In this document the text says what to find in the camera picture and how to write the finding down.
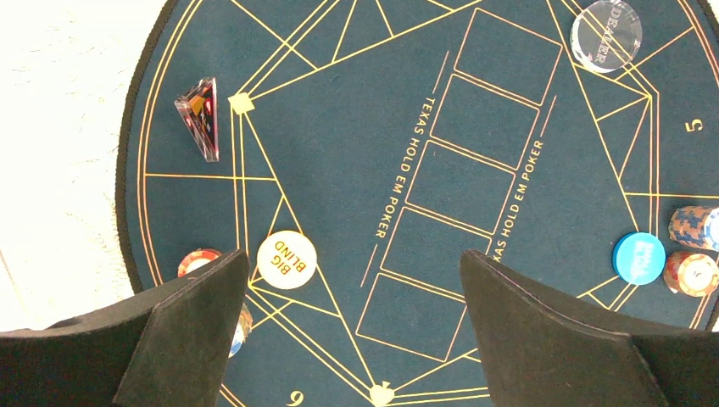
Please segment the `green felt surface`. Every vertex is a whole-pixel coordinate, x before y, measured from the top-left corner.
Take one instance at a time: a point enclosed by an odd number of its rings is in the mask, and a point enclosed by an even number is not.
[[[148,288],[196,248],[240,246],[254,263],[286,229],[320,265],[287,292],[253,277],[258,325],[220,405],[365,406],[383,382],[389,405],[491,405],[460,290],[469,248],[592,304],[705,328],[716,293],[629,286],[611,267],[625,234],[653,233],[669,254],[676,207],[719,205],[709,21],[692,1],[632,6],[644,42],[607,75],[571,59],[570,0],[167,8],[125,112],[129,269]],[[218,84],[213,164],[172,103],[205,76]],[[231,110],[239,93],[254,109]]]

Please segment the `number 5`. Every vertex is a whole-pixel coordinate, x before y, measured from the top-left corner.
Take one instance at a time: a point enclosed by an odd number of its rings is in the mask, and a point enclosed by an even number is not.
[[[687,131],[699,131],[704,128],[704,125],[701,123],[701,120],[696,119],[692,121],[692,126],[689,127],[689,123],[684,123],[685,126],[687,126]]]

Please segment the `poker chip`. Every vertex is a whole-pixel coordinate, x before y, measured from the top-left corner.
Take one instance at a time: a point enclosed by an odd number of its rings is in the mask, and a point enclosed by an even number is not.
[[[199,248],[185,256],[185,259],[182,259],[182,262],[177,267],[177,276],[182,277],[191,271],[195,271],[221,255],[222,253],[212,248]]]
[[[704,297],[719,286],[719,266],[706,254],[676,252],[666,261],[664,282],[673,293]]]
[[[599,0],[585,8],[571,26],[570,46],[577,61],[596,73],[632,62],[642,43],[642,23],[622,0]]]
[[[234,356],[242,345],[247,340],[247,336],[252,332],[252,315],[249,313],[249,309],[246,304],[242,304],[242,310],[240,311],[240,318],[235,328],[235,336],[232,337],[232,345],[230,346],[230,355],[227,358]]]
[[[613,265],[625,282],[642,286],[661,276],[666,252],[660,240],[649,233],[630,233],[614,247]]]
[[[685,206],[674,211],[669,237],[689,248],[719,251],[719,208]]]
[[[317,252],[312,242],[296,231],[279,231],[259,245],[257,270],[273,287],[290,290],[303,286],[315,273]]]

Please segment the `red and white poker chip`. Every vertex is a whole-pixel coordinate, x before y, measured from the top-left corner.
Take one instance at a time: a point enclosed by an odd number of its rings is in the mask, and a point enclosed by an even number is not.
[[[182,259],[180,266],[177,267],[177,276],[182,277],[191,271],[197,270],[221,255],[222,253],[213,248],[199,248],[185,256],[185,259]]]

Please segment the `white floor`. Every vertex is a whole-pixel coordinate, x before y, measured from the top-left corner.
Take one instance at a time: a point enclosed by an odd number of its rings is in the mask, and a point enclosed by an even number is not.
[[[115,158],[125,95],[163,4],[0,2],[0,15],[13,16],[0,25],[9,86],[0,332],[42,329],[132,295],[114,219]]]

